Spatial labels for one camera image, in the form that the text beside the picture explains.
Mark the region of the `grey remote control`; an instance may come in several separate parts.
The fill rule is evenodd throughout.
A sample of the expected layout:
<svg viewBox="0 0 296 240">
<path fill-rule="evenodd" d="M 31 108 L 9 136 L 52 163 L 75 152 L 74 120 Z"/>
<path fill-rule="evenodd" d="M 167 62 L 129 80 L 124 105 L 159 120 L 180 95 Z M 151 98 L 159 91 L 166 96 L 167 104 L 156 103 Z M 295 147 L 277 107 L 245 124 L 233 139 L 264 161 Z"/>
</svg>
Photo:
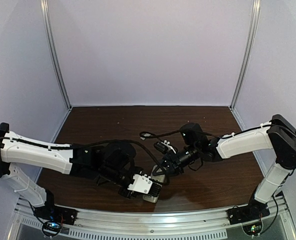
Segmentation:
<svg viewBox="0 0 296 240">
<path fill-rule="evenodd" d="M 151 175 L 150 179 L 153 181 L 153 186 L 148 194 L 143 195 L 142 199 L 146 202 L 155 204 L 159 199 L 162 184 L 165 182 L 165 175 Z"/>
</svg>

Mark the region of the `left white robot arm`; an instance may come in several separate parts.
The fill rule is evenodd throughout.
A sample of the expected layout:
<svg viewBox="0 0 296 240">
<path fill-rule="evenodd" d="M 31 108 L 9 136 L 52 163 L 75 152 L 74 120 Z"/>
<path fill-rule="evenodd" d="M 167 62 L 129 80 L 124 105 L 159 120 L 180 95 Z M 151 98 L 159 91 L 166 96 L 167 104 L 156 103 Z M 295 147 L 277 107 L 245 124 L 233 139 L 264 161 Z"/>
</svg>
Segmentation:
<svg viewBox="0 0 296 240">
<path fill-rule="evenodd" d="M 14 191 L 24 196 L 37 211 L 56 211 L 54 195 L 38 186 L 18 163 L 57 171 L 64 175 L 94 180 L 103 178 L 119 186 L 120 195 L 157 197 L 162 183 L 143 174 L 135 165 L 136 150 L 130 142 L 112 140 L 89 145 L 54 144 L 25 138 L 0 124 L 0 179 L 9 180 Z"/>
</svg>

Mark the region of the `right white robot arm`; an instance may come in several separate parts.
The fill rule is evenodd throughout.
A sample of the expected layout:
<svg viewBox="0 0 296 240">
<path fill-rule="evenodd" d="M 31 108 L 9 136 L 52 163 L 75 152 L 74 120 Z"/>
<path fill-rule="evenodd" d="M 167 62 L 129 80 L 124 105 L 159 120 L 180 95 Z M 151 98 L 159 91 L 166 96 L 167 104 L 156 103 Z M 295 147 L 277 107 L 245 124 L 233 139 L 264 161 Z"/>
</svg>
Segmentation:
<svg viewBox="0 0 296 240">
<path fill-rule="evenodd" d="M 197 123 L 187 123 L 178 132 L 186 147 L 179 151 L 166 150 L 158 142 L 155 147 L 164 153 L 161 166 L 153 175 L 177 176 L 184 167 L 196 160 L 220 162 L 233 156 L 259 150 L 274 150 L 276 159 L 253 192 L 247 210 L 262 212 L 276 190 L 296 170 L 296 129 L 282 116 L 275 114 L 268 122 L 238 133 L 213 136 Z"/>
</svg>

